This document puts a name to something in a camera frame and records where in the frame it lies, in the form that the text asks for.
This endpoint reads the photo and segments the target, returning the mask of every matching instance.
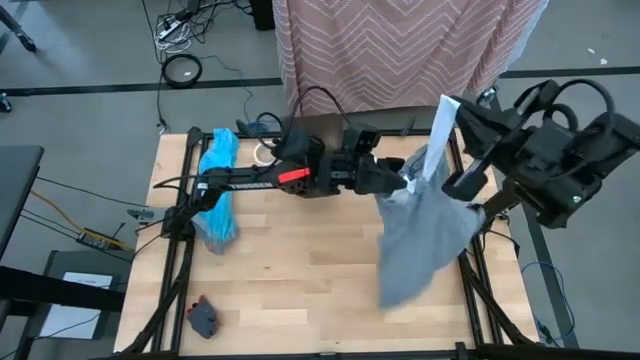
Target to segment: black metal frame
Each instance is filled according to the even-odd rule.
[[[393,129],[393,130],[380,130],[380,135],[382,136],[401,136],[401,129]],[[428,136],[431,134],[431,129],[413,129],[409,131],[408,136]],[[279,133],[265,133],[261,134],[263,137],[277,137]],[[250,136],[237,133],[236,136],[240,139],[248,139]],[[182,164],[181,176],[190,175],[191,163],[193,161],[196,145],[200,144],[199,158],[202,157],[204,152],[209,148],[210,142],[213,140],[212,133],[202,133],[200,129],[191,128],[188,132],[187,136],[187,144]],[[453,165],[455,170],[462,171],[462,158],[460,154],[460,150],[458,148],[458,142],[455,137],[455,133],[451,133],[451,136],[448,141],[448,145],[451,150],[451,154],[453,157]],[[183,201],[188,201],[186,196],[188,180],[183,179],[180,181],[179,188],[181,189],[178,193],[176,204],[180,204]],[[178,249],[178,243],[180,240],[177,239],[169,239],[169,249],[167,252],[167,258],[165,261],[164,273],[162,278],[162,287],[160,290],[160,300],[164,299],[167,295],[168,289],[173,280],[173,273],[175,267],[175,257]],[[486,263],[480,251],[480,239],[478,236],[474,236],[471,241],[472,247],[474,249],[474,256],[476,260],[476,266],[478,269],[480,281],[482,285],[488,289],[489,293],[491,293],[491,284],[489,281],[489,276],[487,272]],[[183,262],[187,261],[189,263],[188,271],[186,273],[185,285],[180,289],[177,296],[177,306],[175,312],[175,318],[173,323],[173,332],[171,337],[171,345],[169,347],[169,351],[179,353],[180,344],[182,340],[182,328],[184,324],[184,313],[185,313],[185,304],[187,297],[187,288],[188,288],[188,278],[189,273],[191,271],[191,261],[193,256],[193,241],[187,241],[187,248],[184,252]],[[478,312],[478,305],[476,303],[474,288],[471,283],[462,276],[463,272],[463,263],[468,263],[468,258],[466,252],[463,252],[458,256],[458,262],[460,265],[461,278],[464,287],[465,301],[467,305],[467,311],[469,314],[469,322],[473,334],[473,340],[476,347],[480,344],[485,344],[484,334],[482,332],[482,326],[480,322],[480,314]],[[500,327],[494,317],[493,314],[488,312],[489,316],[489,324],[491,330],[491,336],[496,344],[502,344],[502,333]],[[162,348],[162,338],[164,335],[164,318],[160,322],[156,332],[153,336],[151,351],[160,351]],[[187,356],[180,357],[181,359],[191,359],[191,360],[205,360],[205,359],[233,359],[233,360],[242,360],[242,359],[305,359],[308,360],[310,358],[337,358],[340,357],[342,359],[364,359],[364,358],[378,358],[378,359],[415,359],[415,358],[423,358],[423,359],[451,359],[451,358],[464,358],[465,356],[473,355],[473,350],[466,350],[464,348],[464,344],[456,343],[456,349],[452,350],[432,350],[432,351],[405,351],[405,352],[371,352],[371,353],[339,353],[339,354],[280,354],[280,355],[216,355],[216,356]]]

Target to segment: gray floor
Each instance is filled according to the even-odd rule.
[[[150,0],[152,18],[164,12],[166,0]],[[15,12],[17,3],[0,3]],[[633,66],[640,61],[640,2],[636,0],[555,0],[543,15],[517,70]],[[24,51],[11,38],[0,56],[0,88],[152,83],[159,66],[153,57],[149,30],[139,1],[55,0],[29,2],[20,21],[39,47],[37,55]],[[194,44],[197,55],[217,54],[238,67],[246,78],[277,77],[273,32],[256,32],[252,20],[236,10],[221,14],[205,45]],[[600,65],[606,59],[606,65]],[[215,62],[204,64],[203,79],[234,79]],[[637,120],[640,75],[607,76],[606,85],[620,112]],[[500,81],[503,107],[537,80]],[[251,88],[250,116],[261,111],[287,112],[280,86]],[[39,144],[46,152],[41,175],[104,194],[143,201],[158,136],[155,92],[56,95],[13,98],[15,110],[0,114],[0,144]],[[232,126],[243,118],[246,92],[241,88],[165,91],[162,108],[176,132],[191,126],[203,129]],[[602,112],[602,104],[588,89],[563,96],[588,123]],[[363,114],[359,118],[379,126],[398,127],[418,114],[416,109]],[[552,258],[564,273],[569,301],[577,318],[576,335],[584,348],[640,351],[636,340],[640,311],[637,279],[640,255],[640,157],[624,164],[605,187],[569,222],[566,230],[544,234]],[[111,232],[129,221],[126,206],[105,203],[82,194],[36,184],[86,226]],[[30,199],[27,208],[53,217],[53,212]],[[512,214],[511,230],[522,245],[521,265],[533,260],[531,239],[520,209]],[[132,243],[133,224],[121,232]],[[41,272],[52,249],[78,250],[78,245],[46,229],[21,220],[3,265]],[[529,298],[540,320],[557,334],[553,312],[540,272],[525,276]],[[23,321],[11,318],[0,333],[0,356],[15,349]],[[102,341],[74,343],[76,354],[106,355],[112,334]],[[70,344],[56,340],[36,343],[32,359],[70,358]]]

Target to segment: wooden table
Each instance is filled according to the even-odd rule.
[[[169,207],[176,192],[151,188],[179,176],[186,135],[164,135],[154,163],[147,204]],[[407,158],[426,136],[383,137],[377,156]],[[257,141],[241,140],[236,166],[253,164]],[[471,159],[464,157],[465,167]],[[496,191],[493,173],[477,200]],[[220,311],[222,327],[205,340],[185,321],[181,355],[284,354],[449,350],[463,341],[473,348],[461,274],[456,261],[406,306],[377,309],[376,238],[382,224],[373,196],[301,199],[278,190],[233,194],[240,236],[223,256],[196,239],[187,304],[204,294]],[[503,222],[493,230],[509,235]],[[137,247],[159,233],[141,232]],[[521,331],[537,339],[512,244],[487,234],[485,258],[497,302]],[[158,303],[166,240],[145,248],[131,269],[115,350],[130,344]],[[485,339],[486,309],[476,296]],[[174,312],[165,322],[168,348]]]

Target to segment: gray cloth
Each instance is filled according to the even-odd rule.
[[[442,192],[449,172],[444,156],[428,181],[422,177],[424,146],[399,172],[416,178],[404,197],[376,195],[384,233],[378,239],[379,305],[396,306],[419,295],[436,270],[456,259],[484,221],[484,214]]]

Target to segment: white cable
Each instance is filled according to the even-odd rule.
[[[273,140],[265,140],[265,142],[267,144],[270,144],[271,146],[275,145],[273,143]],[[262,143],[258,143],[258,145],[256,145],[255,149],[253,149],[253,160],[256,162],[256,164],[258,164],[260,166],[269,166],[269,165],[271,165],[271,161],[265,162],[265,161],[260,160],[260,158],[258,157],[258,150],[260,150],[261,147],[264,147],[264,145],[262,145]]]
[[[171,18],[168,20],[169,23],[173,23],[175,18]],[[165,21],[161,21],[156,27],[156,31],[153,34],[153,41],[156,44],[156,48],[160,51],[164,51],[167,54],[178,54],[186,51],[191,46],[191,39],[189,39],[189,35],[191,34],[191,26],[188,23],[184,23],[181,25],[180,29],[169,35],[172,37],[171,40],[165,39],[160,40],[158,36],[158,29],[161,27],[164,28]]]

